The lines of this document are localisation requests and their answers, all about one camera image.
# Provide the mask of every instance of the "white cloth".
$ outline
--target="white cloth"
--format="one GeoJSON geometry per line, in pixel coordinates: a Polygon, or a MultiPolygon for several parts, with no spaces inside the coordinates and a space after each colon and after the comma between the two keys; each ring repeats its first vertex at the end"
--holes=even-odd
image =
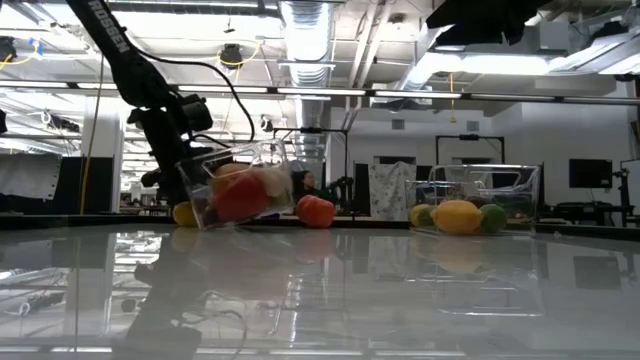
{"type": "Polygon", "coordinates": [[[0,194],[52,200],[62,158],[57,155],[0,155],[0,194]]]}
{"type": "Polygon", "coordinates": [[[405,183],[416,179],[417,167],[405,163],[369,165],[369,201],[375,220],[406,221],[405,183]]]}

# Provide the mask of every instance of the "curtain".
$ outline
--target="curtain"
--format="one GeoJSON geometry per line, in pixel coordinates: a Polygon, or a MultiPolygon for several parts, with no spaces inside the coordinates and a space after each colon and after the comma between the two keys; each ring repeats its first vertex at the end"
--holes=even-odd
{"type": "Polygon", "coordinates": [[[405,182],[415,181],[417,167],[405,163],[369,165],[371,217],[375,220],[406,221],[405,182]]]}

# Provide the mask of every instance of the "transparent container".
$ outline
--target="transparent container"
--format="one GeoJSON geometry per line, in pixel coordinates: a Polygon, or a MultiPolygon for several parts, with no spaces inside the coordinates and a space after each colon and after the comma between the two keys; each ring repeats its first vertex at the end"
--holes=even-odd
{"type": "Polygon", "coordinates": [[[407,181],[414,229],[452,235],[534,234],[539,166],[439,165],[407,181]]]}
{"type": "Polygon", "coordinates": [[[282,141],[220,150],[178,164],[200,229],[289,211],[293,185],[282,141]]]}

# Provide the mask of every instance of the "computer monitor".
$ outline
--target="computer monitor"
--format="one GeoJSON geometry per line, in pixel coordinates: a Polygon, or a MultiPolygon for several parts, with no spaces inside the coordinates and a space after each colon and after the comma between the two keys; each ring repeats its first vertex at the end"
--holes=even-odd
{"type": "Polygon", "coordinates": [[[611,189],[613,163],[611,160],[569,160],[569,187],[611,189]]]}

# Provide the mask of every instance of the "person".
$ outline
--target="person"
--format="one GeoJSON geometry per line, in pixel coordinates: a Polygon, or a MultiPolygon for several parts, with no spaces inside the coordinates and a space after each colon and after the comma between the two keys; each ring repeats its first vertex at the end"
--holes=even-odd
{"type": "Polygon", "coordinates": [[[296,171],[291,175],[291,178],[293,180],[293,200],[296,204],[300,199],[307,195],[313,195],[332,201],[331,196],[328,193],[315,188],[316,179],[311,171],[296,171]]]}

